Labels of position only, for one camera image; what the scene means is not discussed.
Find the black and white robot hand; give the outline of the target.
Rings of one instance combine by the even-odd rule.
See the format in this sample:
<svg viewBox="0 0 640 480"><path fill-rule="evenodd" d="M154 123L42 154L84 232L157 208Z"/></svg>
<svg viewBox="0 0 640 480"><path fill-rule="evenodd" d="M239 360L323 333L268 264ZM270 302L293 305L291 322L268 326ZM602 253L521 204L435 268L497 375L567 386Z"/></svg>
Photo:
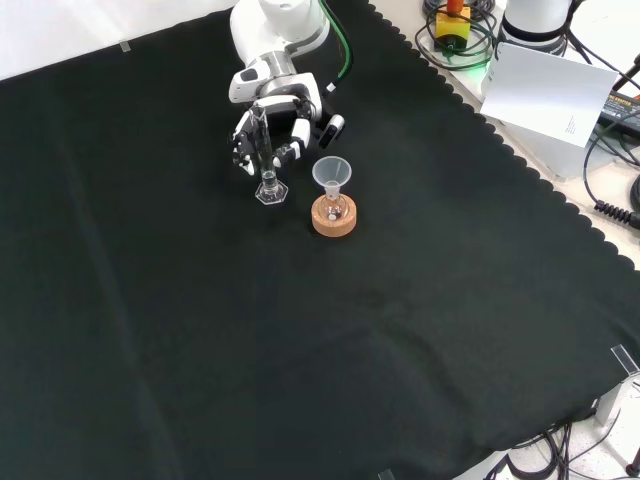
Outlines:
<svg viewBox="0 0 640 480"><path fill-rule="evenodd" d="M259 106L266 110L270 122L290 119L290 140L274 150L274 166L280 168L303 157L312 138L318 146L327 148L341 135L345 127L343 116L334 113L321 97L311 73L287 75L265 81L256 71L245 71L250 76L234 75L229 87L229 100L248 107Z"/></svg>

